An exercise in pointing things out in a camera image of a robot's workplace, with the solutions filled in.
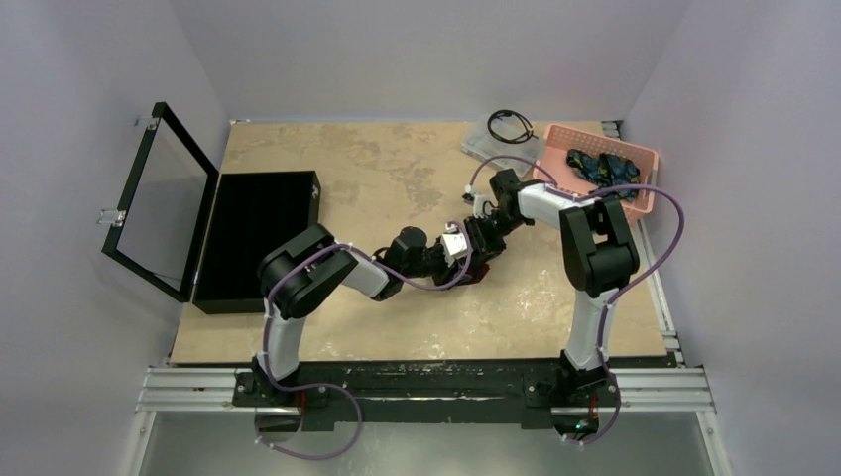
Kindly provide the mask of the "red navy striped tie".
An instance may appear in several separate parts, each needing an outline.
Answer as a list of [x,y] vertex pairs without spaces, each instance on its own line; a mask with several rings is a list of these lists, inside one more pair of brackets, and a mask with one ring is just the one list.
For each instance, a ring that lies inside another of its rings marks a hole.
[[469,275],[470,280],[468,281],[469,284],[477,284],[480,283],[485,276],[490,271],[490,266],[487,263],[477,265],[470,269]]

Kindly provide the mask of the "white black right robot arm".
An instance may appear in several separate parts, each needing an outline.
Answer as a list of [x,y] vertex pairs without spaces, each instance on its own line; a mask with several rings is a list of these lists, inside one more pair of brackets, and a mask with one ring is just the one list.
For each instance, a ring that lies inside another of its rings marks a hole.
[[471,184],[462,196],[473,207],[464,221],[472,246],[468,281],[484,278],[519,227],[540,222],[559,232],[564,271],[576,295],[555,387],[565,401],[579,404],[607,379],[604,345],[614,315],[609,299],[640,267],[622,204],[615,197],[576,198],[538,179],[522,181],[510,169],[495,173],[490,185],[491,198]]

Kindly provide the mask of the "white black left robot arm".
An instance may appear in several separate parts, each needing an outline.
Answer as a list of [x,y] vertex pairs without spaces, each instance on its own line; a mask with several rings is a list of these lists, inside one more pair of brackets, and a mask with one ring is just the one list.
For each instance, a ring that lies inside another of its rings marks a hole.
[[470,283],[480,266],[464,225],[450,222],[432,244],[423,230],[405,227],[391,244],[368,255],[339,242],[320,224],[270,253],[258,266],[265,327],[255,354],[262,375],[257,392],[270,405],[289,402],[296,391],[305,320],[337,289],[382,301],[403,286],[445,291]]

